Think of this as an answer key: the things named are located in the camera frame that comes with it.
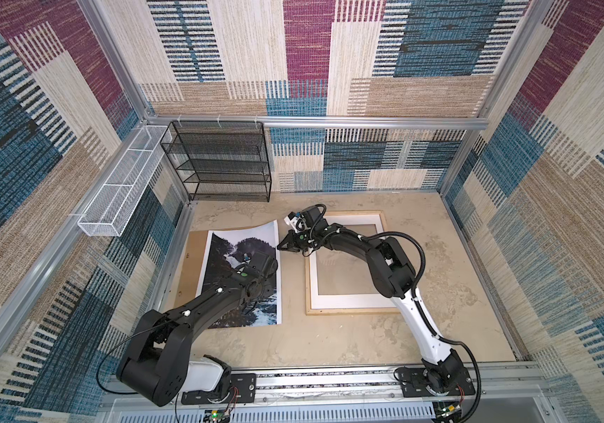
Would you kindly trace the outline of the colour landscape photo underneath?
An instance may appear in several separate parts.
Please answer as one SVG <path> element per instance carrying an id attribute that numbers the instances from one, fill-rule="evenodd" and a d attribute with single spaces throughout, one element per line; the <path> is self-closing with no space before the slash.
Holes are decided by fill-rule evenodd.
<path id="1" fill-rule="evenodd" d="M 198 294 L 216 289 L 222 278 L 231 275 L 233 269 L 243 271 L 257 252 L 275 261 L 280 254 L 275 248 L 279 243 L 276 221 L 245 229 L 210 230 L 201 267 Z M 281 270 L 275 267 L 265 282 L 259 298 L 231 310 L 211 325 L 213 329 L 258 327 L 277 325 L 282 322 L 280 302 Z"/>

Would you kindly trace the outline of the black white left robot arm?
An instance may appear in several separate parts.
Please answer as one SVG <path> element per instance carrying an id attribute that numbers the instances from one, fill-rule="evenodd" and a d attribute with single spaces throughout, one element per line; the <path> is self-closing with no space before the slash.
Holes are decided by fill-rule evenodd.
<path id="1" fill-rule="evenodd" d="M 206 370 L 191 371 L 191 348 L 203 331 L 232 310 L 273 293 L 278 263 L 256 252 L 188 303 L 164 313 L 150 310 L 141 318 L 116 370 L 117 379 L 158 406 L 187 391 L 228 393 L 229 367 L 218 360 L 199 361 Z"/>

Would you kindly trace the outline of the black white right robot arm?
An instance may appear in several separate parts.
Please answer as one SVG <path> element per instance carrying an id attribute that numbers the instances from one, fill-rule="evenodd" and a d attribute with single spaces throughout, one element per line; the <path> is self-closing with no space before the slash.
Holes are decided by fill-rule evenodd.
<path id="1" fill-rule="evenodd" d="M 423 303 L 418 283 L 426 259 L 421 245 L 411 236 L 387 231 L 372 236 L 341 225 L 330 225 L 319 234 L 293 229 L 277 245 L 280 251 L 309 252 L 325 248 L 363 260 L 375 289 L 401 313 L 418 344 L 423 368 L 400 367 L 393 377 L 403 395 L 472 396 L 483 393 L 478 363 L 461 341 L 445 338 Z"/>

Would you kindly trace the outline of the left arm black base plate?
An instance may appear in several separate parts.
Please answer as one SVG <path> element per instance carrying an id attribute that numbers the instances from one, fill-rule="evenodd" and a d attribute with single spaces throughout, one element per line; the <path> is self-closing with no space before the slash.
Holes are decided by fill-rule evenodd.
<path id="1" fill-rule="evenodd" d="M 180 397 L 182 405 L 226 405 L 231 401 L 237 404 L 252 404 L 257 388 L 256 373 L 236 373 L 224 377 L 213 391 L 188 391 Z"/>

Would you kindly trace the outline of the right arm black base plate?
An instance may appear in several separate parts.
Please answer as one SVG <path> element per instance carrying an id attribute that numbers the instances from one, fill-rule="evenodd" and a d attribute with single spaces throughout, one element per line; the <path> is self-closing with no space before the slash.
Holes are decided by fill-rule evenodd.
<path id="1" fill-rule="evenodd" d="M 476 386 L 467 368 L 443 375 L 435 369 L 397 368 L 393 375 L 404 398 L 475 396 Z"/>

